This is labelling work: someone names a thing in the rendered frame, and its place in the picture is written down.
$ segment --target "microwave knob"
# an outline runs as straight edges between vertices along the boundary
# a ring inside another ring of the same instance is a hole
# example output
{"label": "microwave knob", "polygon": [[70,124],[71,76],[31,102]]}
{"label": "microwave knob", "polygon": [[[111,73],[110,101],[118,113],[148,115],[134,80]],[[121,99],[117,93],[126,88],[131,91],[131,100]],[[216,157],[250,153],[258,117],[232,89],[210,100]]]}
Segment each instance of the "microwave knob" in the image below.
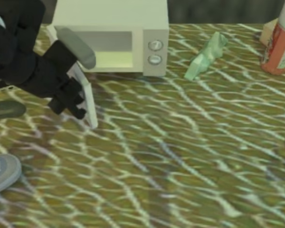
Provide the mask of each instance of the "microwave knob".
{"label": "microwave knob", "polygon": [[159,55],[152,55],[149,56],[148,61],[150,64],[152,65],[159,65],[162,61],[162,57],[160,57]]}
{"label": "microwave knob", "polygon": [[151,51],[159,51],[162,49],[163,43],[160,40],[155,40],[149,43],[149,49]]}

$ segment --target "crumpled green packet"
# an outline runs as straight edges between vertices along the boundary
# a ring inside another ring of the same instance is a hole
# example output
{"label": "crumpled green packet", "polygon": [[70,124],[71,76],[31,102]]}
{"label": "crumpled green packet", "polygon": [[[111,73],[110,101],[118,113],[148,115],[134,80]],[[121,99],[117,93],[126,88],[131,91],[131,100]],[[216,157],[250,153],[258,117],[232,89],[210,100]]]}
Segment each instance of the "crumpled green packet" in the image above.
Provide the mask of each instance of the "crumpled green packet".
{"label": "crumpled green packet", "polygon": [[191,61],[185,74],[185,79],[192,81],[197,75],[207,71],[216,58],[223,56],[223,47],[227,43],[228,39],[224,35],[215,32],[198,55]]}

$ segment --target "dark background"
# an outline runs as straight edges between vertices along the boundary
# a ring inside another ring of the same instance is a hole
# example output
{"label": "dark background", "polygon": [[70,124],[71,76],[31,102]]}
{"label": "dark background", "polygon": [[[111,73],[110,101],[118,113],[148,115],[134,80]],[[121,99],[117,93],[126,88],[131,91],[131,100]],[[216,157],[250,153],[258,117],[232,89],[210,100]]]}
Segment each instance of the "dark background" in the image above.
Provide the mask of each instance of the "dark background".
{"label": "dark background", "polygon": [[[57,0],[42,1],[47,7],[44,23],[50,23]],[[283,3],[284,0],[168,0],[169,19],[170,23],[266,23],[279,16]]]}

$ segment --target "water-patterned tablecloth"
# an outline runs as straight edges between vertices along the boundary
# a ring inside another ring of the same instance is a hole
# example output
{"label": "water-patterned tablecloth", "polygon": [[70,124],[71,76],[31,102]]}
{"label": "water-patterned tablecloth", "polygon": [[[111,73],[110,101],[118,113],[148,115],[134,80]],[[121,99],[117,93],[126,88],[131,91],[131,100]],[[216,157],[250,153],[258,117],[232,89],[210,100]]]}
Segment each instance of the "water-patterned tablecloth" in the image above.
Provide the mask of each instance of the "water-patterned tablecloth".
{"label": "water-patterned tablecloth", "polygon": [[[166,77],[87,74],[99,128],[25,92],[0,121],[23,175],[0,194],[0,228],[285,228],[285,75],[260,70],[262,25],[172,25]],[[193,81],[215,32],[224,56]],[[49,41],[42,28],[36,51]]]}

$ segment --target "microwave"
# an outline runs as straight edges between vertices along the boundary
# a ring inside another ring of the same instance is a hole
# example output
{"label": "microwave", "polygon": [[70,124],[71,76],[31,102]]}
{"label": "microwave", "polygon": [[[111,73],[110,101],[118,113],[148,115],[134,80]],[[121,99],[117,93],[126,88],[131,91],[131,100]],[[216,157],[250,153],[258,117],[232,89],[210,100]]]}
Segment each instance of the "microwave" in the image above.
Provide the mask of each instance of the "microwave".
{"label": "microwave", "polygon": [[166,74],[167,0],[58,0],[48,32],[62,28],[75,32],[95,52],[93,69],[78,63],[84,72]]}

